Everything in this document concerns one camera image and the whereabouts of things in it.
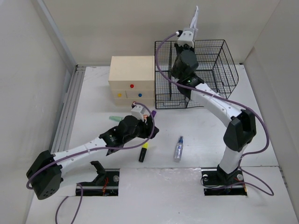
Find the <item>yellow cap black highlighter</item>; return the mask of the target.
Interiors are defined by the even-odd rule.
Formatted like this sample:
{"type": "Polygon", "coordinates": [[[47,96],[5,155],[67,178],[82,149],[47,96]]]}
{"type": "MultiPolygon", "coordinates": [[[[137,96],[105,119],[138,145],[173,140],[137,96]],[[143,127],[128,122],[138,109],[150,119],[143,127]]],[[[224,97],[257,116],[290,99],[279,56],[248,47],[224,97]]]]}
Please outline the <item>yellow cap black highlighter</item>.
{"type": "Polygon", "coordinates": [[[141,151],[140,151],[140,155],[139,155],[139,159],[138,159],[139,162],[143,162],[144,161],[147,149],[148,149],[148,143],[146,142],[145,144],[142,145],[142,148],[141,148],[141,151]]]}

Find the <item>white paper manual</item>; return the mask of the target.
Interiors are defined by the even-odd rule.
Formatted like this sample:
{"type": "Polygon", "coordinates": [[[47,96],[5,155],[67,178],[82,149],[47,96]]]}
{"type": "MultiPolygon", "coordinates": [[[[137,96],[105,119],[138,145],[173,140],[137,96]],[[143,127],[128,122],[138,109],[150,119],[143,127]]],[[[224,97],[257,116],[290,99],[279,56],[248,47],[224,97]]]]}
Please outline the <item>white paper manual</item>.
{"type": "Polygon", "coordinates": [[[199,7],[196,6],[194,16],[190,23],[190,28],[193,30],[193,38],[194,39],[196,38],[197,32],[198,32],[198,29],[197,29],[198,16],[199,16],[199,7]]]}

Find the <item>clear spray bottle blue cap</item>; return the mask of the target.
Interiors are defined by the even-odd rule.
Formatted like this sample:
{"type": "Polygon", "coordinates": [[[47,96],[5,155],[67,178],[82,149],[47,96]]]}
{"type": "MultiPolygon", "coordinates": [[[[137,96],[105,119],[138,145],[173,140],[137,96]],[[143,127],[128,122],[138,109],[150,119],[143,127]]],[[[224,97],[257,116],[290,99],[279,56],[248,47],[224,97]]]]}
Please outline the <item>clear spray bottle blue cap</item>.
{"type": "Polygon", "coordinates": [[[180,136],[178,139],[176,148],[175,148],[175,152],[174,152],[174,161],[175,162],[181,161],[182,152],[183,152],[183,141],[184,141],[183,136],[180,136]]]}

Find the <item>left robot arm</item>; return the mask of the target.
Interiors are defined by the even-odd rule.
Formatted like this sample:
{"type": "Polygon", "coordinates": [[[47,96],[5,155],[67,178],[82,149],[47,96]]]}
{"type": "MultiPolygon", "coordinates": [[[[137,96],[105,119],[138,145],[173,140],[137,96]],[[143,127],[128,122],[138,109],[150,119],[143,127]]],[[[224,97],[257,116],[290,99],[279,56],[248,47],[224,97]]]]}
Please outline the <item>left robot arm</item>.
{"type": "Polygon", "coordinates": [[[135,138],[148,142],[158,133],[159,129],[151,115],[146,119],[128,115],[117,126],[79,147],[54,154],[48,150],[41,152],[26,173],[26,187],[33,190],[39,200],[44,200],[56,193],[60,187],[70,184],[66,175],[71,170],[87,163],[95,167],[88,175],[89,181],[100,185],[104,181],[105,170],[95,159],[97,152],[106,149],[110,155],[125,150],[125,144],[135,138]]]}

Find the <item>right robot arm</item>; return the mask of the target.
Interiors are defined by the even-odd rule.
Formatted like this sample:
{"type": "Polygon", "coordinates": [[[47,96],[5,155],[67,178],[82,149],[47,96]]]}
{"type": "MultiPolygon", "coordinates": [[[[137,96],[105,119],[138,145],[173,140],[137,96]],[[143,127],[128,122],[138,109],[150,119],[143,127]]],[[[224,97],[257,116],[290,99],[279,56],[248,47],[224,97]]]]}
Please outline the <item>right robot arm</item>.
{"type": "Polygon", "coordinates": [[[233,179],[244,149],[256,135],[255,116],[248,109],[238,109],[227,103],[197,76],[195,71],[199,64],[192,47],[177,43],[174,46],[177,57],[171,75],[178,79],[179,92],[208,109],[226,128],[223,136],[226,148],[216,172],[217,180],[226,184],[233,179]]]}

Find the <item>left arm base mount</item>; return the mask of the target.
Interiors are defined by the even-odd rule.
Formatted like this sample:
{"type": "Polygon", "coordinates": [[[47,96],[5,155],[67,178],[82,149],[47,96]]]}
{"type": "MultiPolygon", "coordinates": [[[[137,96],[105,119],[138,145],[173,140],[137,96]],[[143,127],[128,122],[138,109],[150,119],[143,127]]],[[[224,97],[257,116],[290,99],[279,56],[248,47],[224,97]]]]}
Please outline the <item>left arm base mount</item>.
{"type": "Polygon", "coordinates": [[[104,169],[99,161],[90,164],[96,170],[96,176],[91,181],[81,182],[83,196],[118,196],[119,194],[119,169],[104,169]]]}

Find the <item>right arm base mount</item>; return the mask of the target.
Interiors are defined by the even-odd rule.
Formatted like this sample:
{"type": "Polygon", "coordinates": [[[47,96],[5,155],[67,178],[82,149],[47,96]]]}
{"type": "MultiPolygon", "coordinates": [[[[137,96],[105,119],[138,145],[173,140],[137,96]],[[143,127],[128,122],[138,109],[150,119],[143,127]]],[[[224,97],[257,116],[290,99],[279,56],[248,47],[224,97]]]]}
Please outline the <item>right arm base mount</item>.
{"type": "Polygon", "coordinates": [[[238,169],[231,174],[222,172],[218,167],[201,169],[200,182],[205,196],[247,196],[243,181],[243,173],[238,169]]]}

